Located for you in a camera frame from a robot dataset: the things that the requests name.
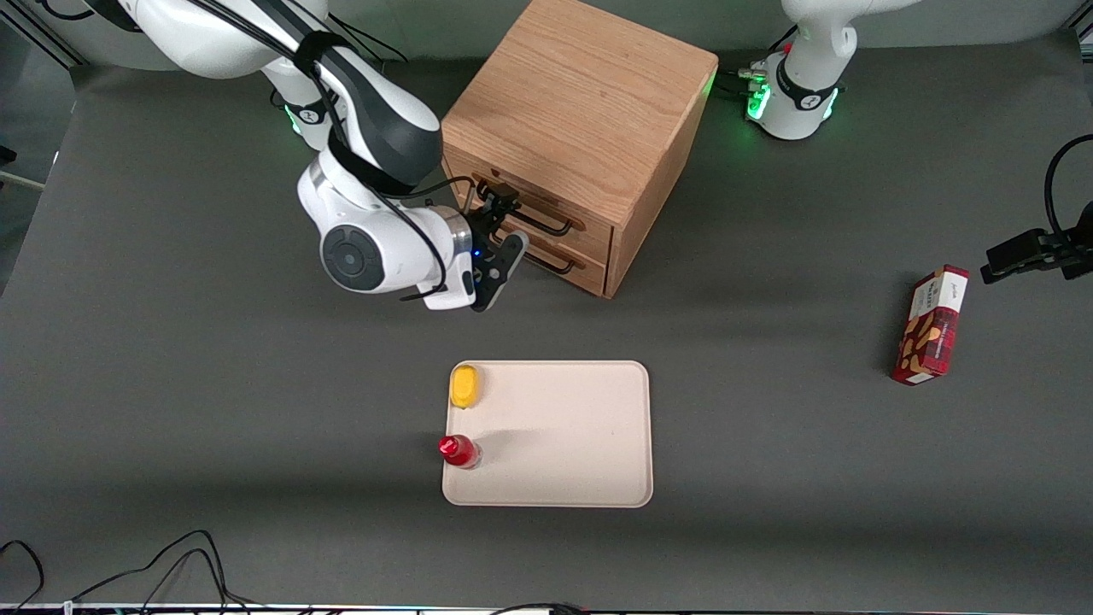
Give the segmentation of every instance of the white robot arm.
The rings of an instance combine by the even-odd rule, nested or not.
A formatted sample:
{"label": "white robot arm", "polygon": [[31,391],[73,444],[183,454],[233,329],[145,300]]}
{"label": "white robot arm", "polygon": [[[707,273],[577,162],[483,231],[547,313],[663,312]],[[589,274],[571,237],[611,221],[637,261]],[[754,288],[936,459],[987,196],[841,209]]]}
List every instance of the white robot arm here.
{"label": "white robot arm", "polygon": [[[430,108],[327,29],[326,0],[87,0],[126,29],[143,31],[188,72],[273,83],[319,153],[297,181],[319,230],[319,258],[342,287],[379,293],[416,285],[432,310],[489,307],[527,247],[489,240],[505,211],[463,214],[403,208],[440,161]],[[132,24],[125,22],[126,16]]]}
{"label": "white robot arm", "polygon": [[858,49],[855,17],[895,11],[920,0],[781,0],[798,26],[787,54],[775,49],[740,75],[752,80],[747,117],[771,134],[804,139],[831,115],[836,83]]}

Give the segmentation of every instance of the table surface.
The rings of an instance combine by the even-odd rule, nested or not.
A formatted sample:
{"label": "table surface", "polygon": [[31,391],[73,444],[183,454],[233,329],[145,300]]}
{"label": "table surface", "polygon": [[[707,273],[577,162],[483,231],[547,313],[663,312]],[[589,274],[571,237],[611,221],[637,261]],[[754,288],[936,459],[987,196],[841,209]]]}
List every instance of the table surface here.
{"label": "table surface", "polygon": [[[443,111],[475,64],[389,68]],[[207,528],[269,602],[1085,612],[1091,282],[973,280],[952,372],[888,378],[912,282],[1045,225],[1048,158],[1093,128],[1080,70],[1062,34],[863,50],[799,143],[710,100],[615,299],[521,265],[482,316],[330,283],[294,192],[313,153],[260,78],[78,73],[0,299],[3,533],[47,600]],[[1065,220],[1091,164],[1060,168]],[[651,502],[447,504],[466,359],[644,364]],[[212,596],[195,568],[166,600]]]}

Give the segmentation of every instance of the green led light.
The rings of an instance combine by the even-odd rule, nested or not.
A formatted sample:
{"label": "green led light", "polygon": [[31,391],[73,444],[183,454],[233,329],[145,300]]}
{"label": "green led light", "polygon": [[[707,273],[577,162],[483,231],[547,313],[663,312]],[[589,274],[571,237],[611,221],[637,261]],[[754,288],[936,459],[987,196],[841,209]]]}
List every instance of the green led light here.
{"label": "green led light", "polygon": [[831,93],[831,99],[827,100],[827,110],[823,111],[824,119],[831,117],[832,107],[835,106],[835,98],[837,97],[838,97],[838,87],[835,87],[835,91]]}
{"label": "green led light", "polygon": [[299,134],[299,126],[296,126],[296,118],[292,116],[292,111],[289,110],[289,105],[284,106],[284,114],[289,116],[289,121],[292,122],[292,131]]}
{"label": "green led light", "polygon": [[771,86],[764,83],[748,100],[748,116],[759,121],[759,118],[763,117],[763,111],[766,110],[768,99],[771,99]]}

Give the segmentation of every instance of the yellow object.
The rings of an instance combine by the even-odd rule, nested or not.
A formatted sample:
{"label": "yellow object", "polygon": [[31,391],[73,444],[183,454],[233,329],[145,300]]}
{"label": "yellow object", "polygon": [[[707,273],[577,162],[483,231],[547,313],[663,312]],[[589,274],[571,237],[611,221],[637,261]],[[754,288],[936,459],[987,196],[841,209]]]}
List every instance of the yellow object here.
{"label": "yellow object", "polygon": [[451,375],[451,404],[467,409],[478,401],[478,370],[471,366],[459,366]]}

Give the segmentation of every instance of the wooden drawer cabinet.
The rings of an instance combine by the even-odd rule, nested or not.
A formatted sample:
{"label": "wooden drawer cabinet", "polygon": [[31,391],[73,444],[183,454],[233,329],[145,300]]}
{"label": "wooden drawer cabinet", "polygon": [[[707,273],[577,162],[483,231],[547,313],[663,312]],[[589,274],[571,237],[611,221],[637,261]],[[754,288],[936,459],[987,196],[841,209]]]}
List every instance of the wooden drawer cabinet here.
{"label": "wooden drawer cabinet", "polygon": [[[531,0],[445,116],[449,176],[504,181],[529,253],[613,296],[691,152],[717,58],[577,0]],[[463,202],[467,186],[453,185]]]}

